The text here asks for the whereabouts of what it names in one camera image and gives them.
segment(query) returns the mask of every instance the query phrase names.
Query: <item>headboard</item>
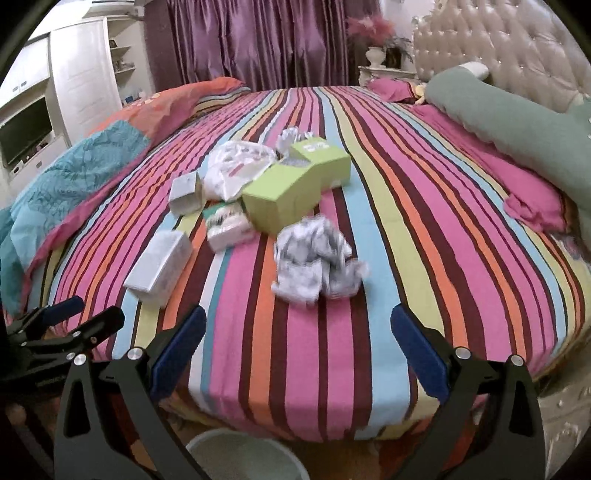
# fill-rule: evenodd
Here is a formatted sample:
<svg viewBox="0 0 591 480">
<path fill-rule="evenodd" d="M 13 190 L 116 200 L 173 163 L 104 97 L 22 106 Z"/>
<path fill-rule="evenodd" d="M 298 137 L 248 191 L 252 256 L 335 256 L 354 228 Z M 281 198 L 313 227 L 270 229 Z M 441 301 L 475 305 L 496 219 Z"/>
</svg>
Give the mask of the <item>headboard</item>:
<svg viewBox="0 0 591 480">
<path fill-rule="evenodd" d="M 557 112 L 591 94 L 591 64 L 542 0 L 448 0 L 414 33 L 417 73 L 480 61 L 491 82 Z"/>
</svg>

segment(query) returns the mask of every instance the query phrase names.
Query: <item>teal blanket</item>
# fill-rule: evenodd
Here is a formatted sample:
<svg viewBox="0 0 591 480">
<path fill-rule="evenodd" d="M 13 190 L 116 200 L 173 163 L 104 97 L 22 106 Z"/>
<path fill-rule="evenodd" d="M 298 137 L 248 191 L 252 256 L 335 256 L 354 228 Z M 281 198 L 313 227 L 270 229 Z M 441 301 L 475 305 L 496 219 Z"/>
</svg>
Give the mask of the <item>teal blanket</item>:
<svg viewBox="0 0 591 480">
<path fill-rule="evenodd" d="M 116 121 L 74 145 L 12 206 L 0 210 L 0 298 L 10 315 L 20 313 L 25 272 L 50 232 L 134 163 L 149 144 L 142 132 Z"/>
</svg>

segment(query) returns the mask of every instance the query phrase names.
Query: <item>metal screw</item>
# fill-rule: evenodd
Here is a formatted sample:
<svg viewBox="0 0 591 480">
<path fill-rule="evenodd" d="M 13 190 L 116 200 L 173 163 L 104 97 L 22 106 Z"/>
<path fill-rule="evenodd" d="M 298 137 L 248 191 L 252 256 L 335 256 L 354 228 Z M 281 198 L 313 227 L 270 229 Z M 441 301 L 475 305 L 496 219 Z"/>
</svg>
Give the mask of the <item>metal screw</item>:
<svg viewBox="0 0 591 480">
<path fill-rule="evenodd" d="M 81 353 L 80 355 L 76 355 L 76 358 L 74 359 L 74 365 L 84 365 L 86 363 L 86 355 Z"/>
<path fill-rule="evenodd" d="M 516 367 L 523 367 L 525 362 L 519 355 L 511 355 L 511 363 Z"/>
<path fill-rule="evenodd" d="M 456 348 L 456 357 L 461 358 L 462 360 L 468 360 L 471 356 L 472 354 L 470 353 L 470 350 L 466 347 L 459 346 Z"/>
<path fill-rule="evenodd" d="M 144 351 L 141 348 L 135 347 L 132 348 L 129 352 L 127 352 L 127 358 L 129 358 L 130 360 L 138 360 L 142 358 L 143 354 Z"/>
</svg>

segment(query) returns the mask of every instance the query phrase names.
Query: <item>pink flower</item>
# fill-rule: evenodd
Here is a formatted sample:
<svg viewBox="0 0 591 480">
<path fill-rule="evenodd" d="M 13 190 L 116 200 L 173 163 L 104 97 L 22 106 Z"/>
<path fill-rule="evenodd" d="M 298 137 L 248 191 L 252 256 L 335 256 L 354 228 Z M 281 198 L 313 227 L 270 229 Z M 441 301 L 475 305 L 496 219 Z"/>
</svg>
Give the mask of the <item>pink flower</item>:
<svg viewBox="0 0 591 480">
<path fill-rule="evenodd" d="M 383 47 L 386 41 L 394 35 L 394 24 L 380 15 L 347 19 L 347 35 L 357 37 L 371 47 Z"/>
</svg>

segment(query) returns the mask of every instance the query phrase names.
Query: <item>television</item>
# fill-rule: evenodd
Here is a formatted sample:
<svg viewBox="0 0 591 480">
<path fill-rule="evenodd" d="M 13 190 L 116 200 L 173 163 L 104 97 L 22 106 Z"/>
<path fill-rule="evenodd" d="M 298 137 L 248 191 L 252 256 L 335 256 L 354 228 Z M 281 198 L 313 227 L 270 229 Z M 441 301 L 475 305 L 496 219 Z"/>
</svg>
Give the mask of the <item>television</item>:
<svg viewBox="0 0 591 480">
<path fill-rule="evenodd" d="M 10 167 L 51 132 L 45 97 L 18 112 L 0 127 L 0 153 Z"/>
</svg>

